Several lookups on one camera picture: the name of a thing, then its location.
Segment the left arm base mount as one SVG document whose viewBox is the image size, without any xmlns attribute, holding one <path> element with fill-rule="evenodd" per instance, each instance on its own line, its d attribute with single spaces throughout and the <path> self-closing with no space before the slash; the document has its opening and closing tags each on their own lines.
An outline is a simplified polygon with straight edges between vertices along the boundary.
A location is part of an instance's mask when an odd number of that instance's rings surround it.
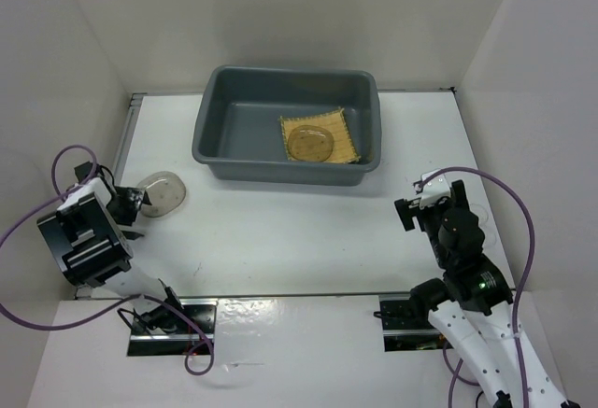
<svg viewBox="0 0 598 408">
<path fill-rule="evenodd" d="M 217 300 L 183 299 L 181 304 L 187 317 L 213 344 Z M 177 318 L 173 329 L 163 331 L 143 326 L 132 309 L 119 308 L 117 314 L 129 331 L 128 357 L 185 356 L 189 352 L 194 356 L 209 355 L 207 345 L 197 332 L 180 318 Z"/>
</svg>

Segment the clear glass plate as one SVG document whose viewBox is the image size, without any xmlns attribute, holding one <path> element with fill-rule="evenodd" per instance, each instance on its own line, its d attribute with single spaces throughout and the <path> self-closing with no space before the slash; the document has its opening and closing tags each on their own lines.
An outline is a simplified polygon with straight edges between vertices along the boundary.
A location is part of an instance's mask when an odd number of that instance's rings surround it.
<svg viewBox="0 0 598 408">
<path fill-rule="evenodd" d="M 178 175 L 161 171 L 143 178 L 137 186 L 146 192 L 149 201 L 141 205 L 141 214 L 160 218 L 177 209 L 185 200 L 187 189 Z"/>
<path fill-rule="evenodd" d="M 335 140 L 326 129 L 302 125 L 294 128 L 287 139 L 287 151 L 292 160 L 325 162 L 334 151 Z"/>
</svg>

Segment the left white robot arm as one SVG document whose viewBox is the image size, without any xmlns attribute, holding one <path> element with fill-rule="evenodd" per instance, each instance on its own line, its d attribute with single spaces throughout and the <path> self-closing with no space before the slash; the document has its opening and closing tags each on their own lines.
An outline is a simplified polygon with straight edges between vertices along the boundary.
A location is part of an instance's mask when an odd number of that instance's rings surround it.
<svg viewBox="0 0 598 408">
<path fill-rule="evenodd" d="M 133 263 L 131 243 L 143 236 L 133 224 L 149 204 L 145 190 L 114 187 L 97 176 L 75 187 L 36 225 L 70 284 L 104 287 L 122 298 L 139 294 L 133 307 L 140 329 L 174 333 L 186 321 L 178 296 Z"/>
</svg>

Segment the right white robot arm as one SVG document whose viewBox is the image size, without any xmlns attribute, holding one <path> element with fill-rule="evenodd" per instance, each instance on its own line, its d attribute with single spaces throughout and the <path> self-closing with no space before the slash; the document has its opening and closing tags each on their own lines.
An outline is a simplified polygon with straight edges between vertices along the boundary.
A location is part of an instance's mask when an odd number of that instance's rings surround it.
<svg viewBox="0 0 598 408">
<path fill-rule="evenodd" d="M 464 184 L 440 172 L 415 183 L 395 209 L 405 230 L 420 228 L 442 270 L 409 293 L 409 315 L 433 326 L 459 354 L 492 407 L 573 407 L 553 383 L 516 313 L 514 292 L 485 255 L 485 233 Z"/>
</svg>

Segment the yellow woven bamboo mat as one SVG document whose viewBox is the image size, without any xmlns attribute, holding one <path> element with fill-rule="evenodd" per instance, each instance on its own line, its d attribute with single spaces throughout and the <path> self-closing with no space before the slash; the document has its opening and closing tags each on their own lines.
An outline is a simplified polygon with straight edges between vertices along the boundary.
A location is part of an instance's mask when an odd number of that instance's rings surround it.
<svg viewBox="0 0 598 408">
<path fill-rule="evenodd" d="M 313 125 L 328 130 L 334 137 L 335 145 L 332 156 L 323 163 L 348 164 L 357 162 L 360 155 L 352 141 L 349 127 L 344 116 L 344 108 L 338 107 L 333 111 L 305 117 L 279 118 L 284 150 L 287 158 L 292 160 L 287 151 L 287 139 L 291 131 L 302 125 Z"/>
</svg>

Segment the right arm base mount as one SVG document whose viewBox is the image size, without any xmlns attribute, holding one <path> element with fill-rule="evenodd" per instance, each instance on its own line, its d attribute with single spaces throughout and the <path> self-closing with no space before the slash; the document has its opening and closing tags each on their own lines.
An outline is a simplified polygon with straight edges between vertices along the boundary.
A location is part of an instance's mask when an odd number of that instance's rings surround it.
<svg viewBox="0 0 598 408">
<path fill-rule="evenodd" d="M 386 352 L 440 350 L 444 347 L 446 338 L 415 313 L 407 293 L 379 295 L 378 305 L 373 317 L 380 321 Z"/>
</svg>

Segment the clear glass cup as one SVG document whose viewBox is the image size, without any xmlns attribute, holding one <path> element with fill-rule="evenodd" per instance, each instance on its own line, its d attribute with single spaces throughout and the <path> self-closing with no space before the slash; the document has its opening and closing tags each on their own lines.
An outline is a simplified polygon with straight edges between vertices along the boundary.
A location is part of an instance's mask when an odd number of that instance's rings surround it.
<svg viewBox="0 0 598 408">
<path fill-rule="evenodd" d="M 480 226 L 485 226 L 489 221 L 490 214 L 487 209 L 480 205 L 480 204 L 469 204 L 470 211 L 475 214 L 478 218 L 478 223 Z"/>
<path fill-rule="evenodd" d="M 494 231 L 487 231 L 485 233 L 485 239 L 483 242 L 483 249 L 488 250 L 495 247 L 497 243 L 497 235 Z"/>
</svg>

